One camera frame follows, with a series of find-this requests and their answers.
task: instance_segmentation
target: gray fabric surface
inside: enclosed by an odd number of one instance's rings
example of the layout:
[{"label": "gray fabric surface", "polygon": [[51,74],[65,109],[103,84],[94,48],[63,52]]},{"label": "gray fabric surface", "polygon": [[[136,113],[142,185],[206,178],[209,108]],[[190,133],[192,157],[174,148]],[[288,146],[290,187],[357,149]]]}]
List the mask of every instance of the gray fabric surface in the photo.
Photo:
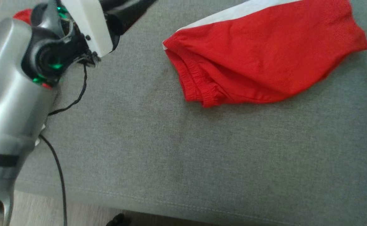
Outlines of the gray fabric surface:
[{"label": "gray fabric surface", "polygon": [[[367,51],[280,103],[184,101],[161,42],[241,2],[159,0],[89,69],[80,104],[50,117],[44,133],[70,200],[222,225],[367,225]],[[367,34],[367,1],[352,3]],[[0,18],[28,6],[3,0]],[[72,102],[82,82],[82,66],[73,66],[55,107]],[[17,189],[60,197],[45,145]]]}]

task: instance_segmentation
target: robotic arm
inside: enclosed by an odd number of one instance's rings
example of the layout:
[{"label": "robotic arm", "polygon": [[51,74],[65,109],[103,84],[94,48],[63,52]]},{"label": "robotic arm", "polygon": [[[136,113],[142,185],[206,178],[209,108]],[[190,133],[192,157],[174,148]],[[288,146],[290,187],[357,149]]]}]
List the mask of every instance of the robotic arm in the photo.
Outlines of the robotic arm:
[{"label": "robotic arm", "polygon": [[68,66],[95,66],[155,1],[49,0],[33,9],[32,26],[0,22],[0,226]]}]

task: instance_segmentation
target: red fabric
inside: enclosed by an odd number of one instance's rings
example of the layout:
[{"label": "red fabric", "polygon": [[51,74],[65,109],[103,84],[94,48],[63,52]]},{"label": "red fabric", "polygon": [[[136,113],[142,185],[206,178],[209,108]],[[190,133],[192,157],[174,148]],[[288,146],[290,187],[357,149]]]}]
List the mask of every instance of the red fabric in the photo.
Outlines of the red fabric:
[{"label": "red fabric", "polygon": [[303,0],[179,30],[164,41],[187,101],[271,103],[326,78],[367,50],[348,0]]},{"label": "red fabric", "polygon": [[24,21],[24,22],[28,23],[29,25],[31,25],[30,15],[31,15],[32,11],[33,11],[33,9],[30,9],[30,8],[19,11],[13,16],[13,18],[17,19],[17,20]]}]

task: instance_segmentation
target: black wire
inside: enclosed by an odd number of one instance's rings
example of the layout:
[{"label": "black wire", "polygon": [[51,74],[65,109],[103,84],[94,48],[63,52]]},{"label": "black wire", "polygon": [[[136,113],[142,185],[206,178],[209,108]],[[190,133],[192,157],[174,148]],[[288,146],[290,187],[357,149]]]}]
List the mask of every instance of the black wire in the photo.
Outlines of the black wire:
[{"label": "black wire", "polygon": [[[73,103],[71,103],[69,106],[67,106],[65,108],[62,108],[62,109],[54,110],[53,112],[49,113],[48,116],[52,116],[52,115],[61,113],[63,111],[66,111],[69,108],[71,108],[73,105],[79,103],[79,101],[83,97],[84,92],[86,91],[86,87],[87,87],[87,66],[84,64],[84,83],[83,83],[82,90],[80,91],[79,97],[75,101],[73,101]],[[65,189],[65,181],[63,179],[62,168],[60,166],[59,159],[57,157],[57,153],[55,152],[54,147],[51,145],[51,143],[42,134],[40,134],[39,137],[42,140],[44,140],[45,143],[47,143],[48,147],[51,149],[52,154],[54,155],[55,162],[57,162],[57,168],[58,168],[59,177],[60,177],[60,183],[61,183],[61,187],[62,187],[63,225],[64,226],[67,226],[66,189]]]},{"label": "black wire", "polygon": [[62,168],[59,163],[59,159],[57,157],[57,153],[55,152],[54,147],[52,147],[51,143],[42,135],[40,134],[39,137],[47,143],[48,147],[51,149],[52,154],[54,155],[55,162],[57,162],[57,168],[59,171],[60,183],[62,186],[62,199],[63,199],[63,225],[67,226],[67,208],[66,208],[66,189],[65,189],[65,181],[63,179]]},{"label": "black wire", "polygon": [[63,111],[68,110],[69,108],[71,108],[73,105],[79,103],[79,101],[82,99],[84,92],[86,91],[86,87],[87,87],[87,66],[84,64],[84,83],[83,83],[83,88],[79,94],[79,97],[73,101],[73,103],[71,103],[69,106],[65,107],[65,108],[61,108],[58,110],[54,110],[53,112],[49,113],[48,116],[53,116],[55,114],[61,113]]}]

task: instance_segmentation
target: stitching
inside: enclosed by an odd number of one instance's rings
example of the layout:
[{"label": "stitching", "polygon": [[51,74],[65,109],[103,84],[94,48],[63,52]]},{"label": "stitching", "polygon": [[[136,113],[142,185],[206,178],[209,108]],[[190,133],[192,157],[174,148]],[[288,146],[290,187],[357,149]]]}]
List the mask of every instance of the stitching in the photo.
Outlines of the stitching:
[{"label": "stitching", "polygon": [[[24,180],[24,179],[18,179],[18,180],[22,180],[24,182],[28,182],[28,183],[33,183],[36,184],[36,181],[32,181],[32,180]],[[46,186],[52,186],[52,187],[57,187],[56,185],[50,184],[50,183],[45,183],[45,182],[39,182],[39,184],[45,184]],[[121,193],[116,193],[116,192],[108,192],[108,191],[96,191],[96,190],[92,190],[92,189],[87,189],[87,188],[80,188],[80,187],[71,187],[69,186],[69,189],[75,190],[75,191],[81,191],[81,192],[86,192],[86,193],[94,193],[94,194],[104,194],[106,196],[120,196],[124,199],[131,199],[131,200],[135,200],[137,202],[151,202],[154,203],[156,205],[165,205],[165,206],[170,206],[170,207],[175,207],[175,208],[180,208],[180,209],[187,209],[187,210],[194,210],[197,212],[214,212],[214,213],[222,213],[224,215],[235,215],[235,216],[239,216],[245,219],[253,219],[253,220],[263,220],[263,221],[268,221],[268,222],[273,222],[273,223],[280,223],[283,225],[290,225],[290,226],[302,226],[300,224],[297,223],[288,223],[288,222],[281,222],[278,220],[272,220],[272,219],[266,219],[266,218],[260,218],[260,217],[256,217],[256,216],[250,216],[250,215],[246,215],[246,214],[242,214],[242,213],[234,213],[234,212],[229,212],[229,211],[224,211],[224,210],[219,210],[219,209],[212,209],[212,208],[207,208],[207,207],[200,207],[200,206],[192,206],[192,205],[187,205],[187,204],[181,204],[181,203],[173,203],[173,202],[167,202],[167,201],[160,201],[160,200],[153,200],[153,199],[148,199],[148,198],[143,198],[143,197],[138,197],[138,196],[131,196],[131,195],[125,195],[125,194],[121,194]]]}]

